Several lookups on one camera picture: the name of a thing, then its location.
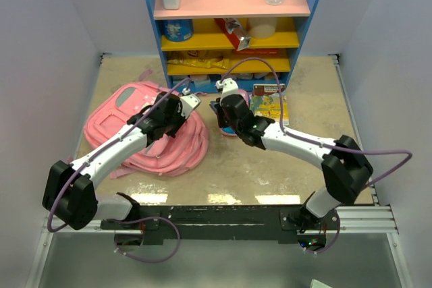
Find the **red silver snack box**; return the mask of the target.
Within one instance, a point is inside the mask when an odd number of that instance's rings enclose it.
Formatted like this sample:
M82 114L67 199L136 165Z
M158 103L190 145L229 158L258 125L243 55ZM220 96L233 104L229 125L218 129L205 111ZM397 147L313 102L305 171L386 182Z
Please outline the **red silver snack box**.
M251 36L239 20L236 18L215 18L214 21L234 46L235 50L243 51L249 48Z

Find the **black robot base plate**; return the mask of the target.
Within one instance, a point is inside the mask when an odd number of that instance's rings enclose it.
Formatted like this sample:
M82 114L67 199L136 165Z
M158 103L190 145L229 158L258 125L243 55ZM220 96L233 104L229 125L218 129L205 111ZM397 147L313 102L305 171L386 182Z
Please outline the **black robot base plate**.
M319 250L329 231L340 230L335 210L317 219L300 205L139 206L126 220L102 221L104 230L140 231L145 245L165 239L299 243Z

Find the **white translucent cup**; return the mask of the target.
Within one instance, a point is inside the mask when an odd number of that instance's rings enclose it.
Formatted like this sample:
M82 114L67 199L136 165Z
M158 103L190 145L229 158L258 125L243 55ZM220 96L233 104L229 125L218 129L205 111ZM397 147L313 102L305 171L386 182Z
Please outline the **white translucent cup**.
M275 34L276 27L276 17L255 17L247 19L248 33L253 38L269 38Z

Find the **pink blue pencil case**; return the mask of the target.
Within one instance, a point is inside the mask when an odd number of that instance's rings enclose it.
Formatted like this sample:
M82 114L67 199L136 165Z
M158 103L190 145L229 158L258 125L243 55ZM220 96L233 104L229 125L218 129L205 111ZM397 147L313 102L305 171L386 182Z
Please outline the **pink blue pencil case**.
M249 99L250 95L247 91L243 89L238 90L238 94L245 100L247 107L249 107ZM220 129L220 132L227 137L236 137L235 131L231 127L223 127Z

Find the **pink student backpack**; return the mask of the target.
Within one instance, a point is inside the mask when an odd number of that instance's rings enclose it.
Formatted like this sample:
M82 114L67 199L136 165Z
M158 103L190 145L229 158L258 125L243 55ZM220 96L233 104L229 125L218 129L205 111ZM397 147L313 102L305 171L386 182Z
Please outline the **pink student backpack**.
M131 82L114 92L88 117L84 136L92 148L118 133L126 121L155 102L160 92L169 89L152 81ZM135 171L175 177L195 168L209 147L209 131L195 111L176 133L164 135L148 148L128 158L109 177L116 179Z

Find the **yellow chips bag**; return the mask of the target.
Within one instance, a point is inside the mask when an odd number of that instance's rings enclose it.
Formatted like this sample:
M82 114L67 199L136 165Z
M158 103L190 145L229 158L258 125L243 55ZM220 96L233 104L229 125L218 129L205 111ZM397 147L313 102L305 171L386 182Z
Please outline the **yellow chips bag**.
M172 51L168 55L168 64L204 69L230 67L230 54L216 50Z

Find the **yellow illustrated book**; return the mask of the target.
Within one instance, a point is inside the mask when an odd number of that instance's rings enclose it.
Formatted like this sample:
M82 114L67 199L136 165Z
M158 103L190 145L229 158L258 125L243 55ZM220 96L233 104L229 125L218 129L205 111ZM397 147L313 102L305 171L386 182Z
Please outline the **yellow illustrated book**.
M281 105L277 84L255 84L250 97L250 108L257 116L279 121Z

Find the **blue pink yellow shelf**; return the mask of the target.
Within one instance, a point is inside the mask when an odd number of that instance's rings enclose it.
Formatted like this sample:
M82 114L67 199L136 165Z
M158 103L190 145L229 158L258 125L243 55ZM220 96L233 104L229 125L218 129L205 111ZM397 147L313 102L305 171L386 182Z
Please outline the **blue pink yellow shelf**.
M277 79L287 84L319 0L146 0L168 86L192 79L193 92L212 93L227 71L251 91Z

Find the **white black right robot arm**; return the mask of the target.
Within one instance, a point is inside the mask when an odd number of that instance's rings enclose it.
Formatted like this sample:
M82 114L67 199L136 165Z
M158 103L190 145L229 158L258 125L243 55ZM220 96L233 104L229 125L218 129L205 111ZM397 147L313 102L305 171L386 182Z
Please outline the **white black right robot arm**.
M288 217L301 232L316 229L339 205L353 204L373 174L372 165L349 136L319 141L315 136L281 127L273 119L254 115L239 94L217 98L210 107L219 127L232 128L246 145L288 154L323 172L325 186Z

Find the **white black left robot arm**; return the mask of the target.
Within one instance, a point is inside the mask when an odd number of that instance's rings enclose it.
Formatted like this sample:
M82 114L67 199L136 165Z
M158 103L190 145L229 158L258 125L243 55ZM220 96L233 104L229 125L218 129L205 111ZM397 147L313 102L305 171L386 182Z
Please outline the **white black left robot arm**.
M49 211L47 229L57 231L52 224L54 217L75 230L93 220L117 221L125 229L137 226L137 202L122 193L98 198L95 190L133 154L164 135L174 137L200 103L193 94L161 92L154 104L131 116L118 133L91 153L71 163L55 163L49 171L43 198L43 206Z

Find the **blue cartoon can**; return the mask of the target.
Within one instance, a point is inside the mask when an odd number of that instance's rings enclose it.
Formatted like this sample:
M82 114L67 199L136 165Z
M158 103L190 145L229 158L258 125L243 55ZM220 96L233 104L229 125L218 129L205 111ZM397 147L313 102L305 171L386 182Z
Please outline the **blue cartoon can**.
M164 20L163 33L171 42L187 41L194 34L193 21L191 19Z

